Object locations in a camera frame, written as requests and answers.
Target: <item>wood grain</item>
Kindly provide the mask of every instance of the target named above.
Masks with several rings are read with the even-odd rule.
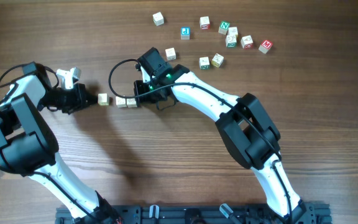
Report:
[[[159,11],[165,24],[155,27],[152,14]],[[200,30],[201,16],[209,16],[211,30]],[[257,47],[271,40],[273,49],[264,55],[225,48],[222,20],[240,36],[251,35]],[[191,28],[191,40],[180,40],[182,26]],[[358,1],[0,0],[0,75],[31,61],[54,70],[79,67],[82,83],[112,95],[110,69],[151,47],[163,56],[174,47],[173,64],[222,91],[256,95],[282,134],[283,163],[296,192],[330,203],[334,223],[358,223]],[[215,53],[224,56],[222,67],[199,70],[198,59]],[[130,95],[139,78],[127,64],[112,82]],[[0,99],[6,92],[0,89]],[[111,204],[265,202],[214,123],[190,106],[41,114],[65,162]],[[52,223],[59,206],[38,183],[0,172],[0,223]]]

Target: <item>white lever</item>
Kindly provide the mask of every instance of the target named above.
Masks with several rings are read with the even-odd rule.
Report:
[[[62,89],[71,90],[74,85],[74,78],[79,80],[81,76],[81,70],[79,68],[72,68],[70,71],[64,71],[58,69],[56,75],[62,78]]]

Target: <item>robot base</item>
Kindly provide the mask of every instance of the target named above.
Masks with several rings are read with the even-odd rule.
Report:
[[[306,212],[297,220],[296,224],[332,224],[331,211],[328,204],[307,203]],[[121,222],[125,224],[207,224],[222,223],[233,224],[234,222],[226,218],[220,211],[219,206],[163,206],[154,211],[149,218],[151,207],[112,206],[122,217]],[[233,206],[231,209],[239,222],[244,224],[283,224],[277,218],[267,204],[250,204],[246,206]],[[56,212],[55,224],[72,224],[70,211],[67,208],[58,208]]]

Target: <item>small block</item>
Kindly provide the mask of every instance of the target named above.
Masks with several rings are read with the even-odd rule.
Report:
[[[220,67],[223,63],[223,56],[222,55],[219,55],[219,54],[216,54],[214,56],[214,58],[212,58],[212,65],[214,65],[215,67]]]
[[[227,30],[229,29],[229,27],[230,27],[230,23],[229,23],[229,22],[222,21],[222,22],[221,22],[221,25],[219,26],[218,32],[219,32],[220,34],[226,35],[226,34],[227,34]]]
[[[177,58],[177,54],[173,47],[170,49],[165,49],[165,54],[167,55],[167,60],[175,60]]]
[[[153,21],[156,26],[164,24],[164,17],[162,16],[161,12],[153,15]]]
[[[209,23],[209,16],[200,17],[200,28],[209,29],[211,24]]]
[[[190,40],[190,27],[182,27],[180,29],[180,39]]]
[[[129,108],[137,107],[136,99],[127,99],[127,106]]]
[[[241,38],[241,46],[243,49],[250,49],[254,45],[254,41],[250,35]]]
[[[118,108],[127,107],[127,101],[124,98],[116,96],[116,105]]]
[[[229,27],[229,29],[227,30],[227,34],[228,35],[235,35],[236,38],[239,36],[239,31],[237,30],[236,27]]]
[[[226,36],[226,47],[235,47],[237,44],[237,39],[235,35]]]
[[[259,50],[266,54],[273,46],[273,42],[270,42],[269,40],[264,40],[262,44],[259,46]]]
[[[209,69],[209,58],[201,57],[199,60],[199,65],[201,70]]]
[[[108,106],[110,104],[110,97],[107,93],[98,94],[98,103],[101,106]]]

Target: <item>letter cube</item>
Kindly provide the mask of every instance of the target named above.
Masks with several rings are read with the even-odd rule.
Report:
[[[201,29],[209,29],[211,27],[209,16],[200,17],[200,27]]]
[[[127,107],[127,101],[124,98],[116,96],[116,105],[118,108]]]
[[[273,46],[273,42],[270,42],[269,40],[264,40],[260,45],[259,50],[263,54],[266,54],[270,50],[270,48],[272,48],[272,46]]]
[[[241,46],[243,49],[251,49],[254,44],[250,35],[241,38]]]
[[[208,57],[200,58],[199,64],[201,70],[209,69],[209,58]]]
[[[127,99],[127,106],[129,108],[137,107],[136,99]]]
[[[190,27],[182,27],[180,29],[180,39],[190,40]]]
[[[153,21],[156,26],[164,24],[164,17],[162,16],[161,12],[153,15]]]
[[[171,49],[166,49],[165,53],[167,55],[167,60],[175,60],[177,58],[177,54],[175,53],[175,49],[173,47]]]
[[[229,27],[227,34],[228,35],[235,35],[236,38],[237,38],[239,36],[239,31],[237,30],[236,27]]]
[[[237,39],[235,35],[226,36],[226,47],[235,47],[237,44]]]
[[[223,56],[222,55],[219,55],[219,54],[216,54],[214,56],[214,58],[212,58],[212,65],[215,66],[215,67],[220,67],[223,63]]]
[[[229,22],[222,21],[222,22],[221,22],[221,25],[219,26],[218,32],[219,32],[220,34],[226,35],[226,34],[227,34],[227,30],[229,29],[229,27],[230,27],[230,23],[229,23]]]
[[[108,106],[110,104],[110,97],[107,93],[98,94],[98,103],[101,106]]]

